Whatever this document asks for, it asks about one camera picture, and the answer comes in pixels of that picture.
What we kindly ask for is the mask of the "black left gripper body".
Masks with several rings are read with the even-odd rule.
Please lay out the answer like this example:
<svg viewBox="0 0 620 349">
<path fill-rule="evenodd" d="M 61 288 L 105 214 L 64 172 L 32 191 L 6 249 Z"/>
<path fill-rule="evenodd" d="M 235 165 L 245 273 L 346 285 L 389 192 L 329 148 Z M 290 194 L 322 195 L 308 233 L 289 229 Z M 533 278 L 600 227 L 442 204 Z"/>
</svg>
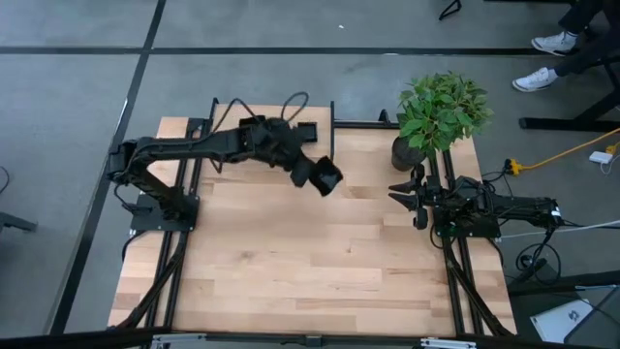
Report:
<svg viewBox="0 0 620 349">
<path fill-rule="evenodd" d="M 302 150 L 302 142 L 272 141 L 269 144 L 269 165 L 280 167 L 290 174 L 295 187 L 303 187 L 309 179 L 314 162 Z"/>
</svg>

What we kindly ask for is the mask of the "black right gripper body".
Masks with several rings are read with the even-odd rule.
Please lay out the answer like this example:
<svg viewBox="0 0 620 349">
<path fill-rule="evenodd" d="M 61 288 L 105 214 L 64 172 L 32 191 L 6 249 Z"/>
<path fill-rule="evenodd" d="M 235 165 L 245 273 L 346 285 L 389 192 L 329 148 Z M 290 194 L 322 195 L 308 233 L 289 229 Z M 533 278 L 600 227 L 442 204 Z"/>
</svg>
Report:
<svg viewBox="0 0 620 349">
<path fill-rule="evenodd" d="M 418 230 L 427 228 L 428 224 L 428 206 L 436 206 L 438 197 L 442 191 L 442 185 L 439 176 L 436 173 L 431 175 L 425 174 L 425 167 L 422 164 L 414 166 L 411 172 L 411 179 L 414 181 L 415 189 L 415 208 L 416 217 L 414 218 L 414 227 Z"/>
</svg>

